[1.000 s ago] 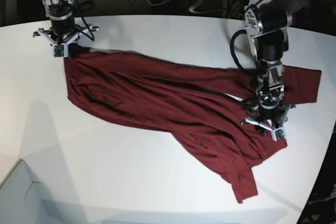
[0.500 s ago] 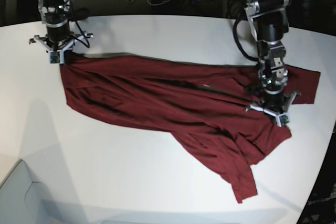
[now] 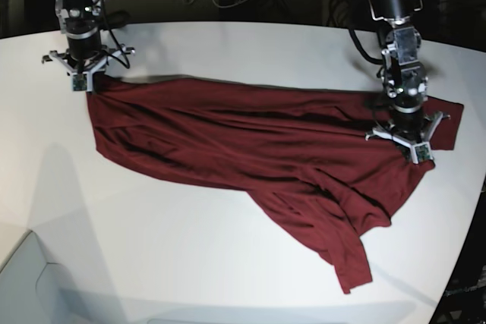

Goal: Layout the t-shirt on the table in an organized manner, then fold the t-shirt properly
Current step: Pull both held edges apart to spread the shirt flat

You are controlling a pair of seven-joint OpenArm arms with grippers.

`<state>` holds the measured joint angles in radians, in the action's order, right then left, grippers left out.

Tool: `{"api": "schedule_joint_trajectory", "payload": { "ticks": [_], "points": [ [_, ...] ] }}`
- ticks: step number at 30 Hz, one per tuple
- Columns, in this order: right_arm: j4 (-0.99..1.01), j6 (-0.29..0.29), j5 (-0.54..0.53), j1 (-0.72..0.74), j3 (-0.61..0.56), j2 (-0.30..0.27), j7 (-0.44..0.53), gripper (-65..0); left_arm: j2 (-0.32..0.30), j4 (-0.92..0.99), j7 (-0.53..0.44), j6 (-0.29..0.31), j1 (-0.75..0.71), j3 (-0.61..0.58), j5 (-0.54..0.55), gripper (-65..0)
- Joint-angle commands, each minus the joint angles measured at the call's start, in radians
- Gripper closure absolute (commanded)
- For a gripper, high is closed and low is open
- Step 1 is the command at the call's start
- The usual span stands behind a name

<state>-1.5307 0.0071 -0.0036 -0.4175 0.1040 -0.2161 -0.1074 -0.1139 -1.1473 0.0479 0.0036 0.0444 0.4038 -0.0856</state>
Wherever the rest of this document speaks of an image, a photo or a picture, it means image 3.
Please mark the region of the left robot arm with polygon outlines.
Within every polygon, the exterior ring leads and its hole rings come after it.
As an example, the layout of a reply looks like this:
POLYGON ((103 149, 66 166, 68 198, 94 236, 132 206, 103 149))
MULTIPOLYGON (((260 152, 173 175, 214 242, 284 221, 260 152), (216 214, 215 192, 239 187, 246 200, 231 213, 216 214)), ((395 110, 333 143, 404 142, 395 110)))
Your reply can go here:
POLYGON ((420 62, 421 35, 412 23, 422 0, 368 0, 371 17, 380 22, 377 31, 381 57, 368 57, 379 64, 377 76, 383 85, 384 106, 390 110, 387 124, 377 122, 366 134, 395 143, 414 164, 433 160, 431 140, 445 112, 428 115, 428 76, 420 62))

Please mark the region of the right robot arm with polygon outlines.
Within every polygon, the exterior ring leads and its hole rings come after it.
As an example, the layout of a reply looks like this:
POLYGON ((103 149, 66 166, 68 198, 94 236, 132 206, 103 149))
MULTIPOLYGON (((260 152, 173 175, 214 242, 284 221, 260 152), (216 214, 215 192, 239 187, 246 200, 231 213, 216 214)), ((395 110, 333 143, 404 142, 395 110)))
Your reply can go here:
POLYGON ((50 51, 42 63, 63 66, 72 90, 92 93, 95 76, 105 73, 110 61, 131 67, 128 56, 135 48, 120 43, 113 33, 126 24, 126 12, 119 13, 121 22, 116 23, 106 13, 106 0, 55 0, 55 14, 68 47, 64 52, 50 51))

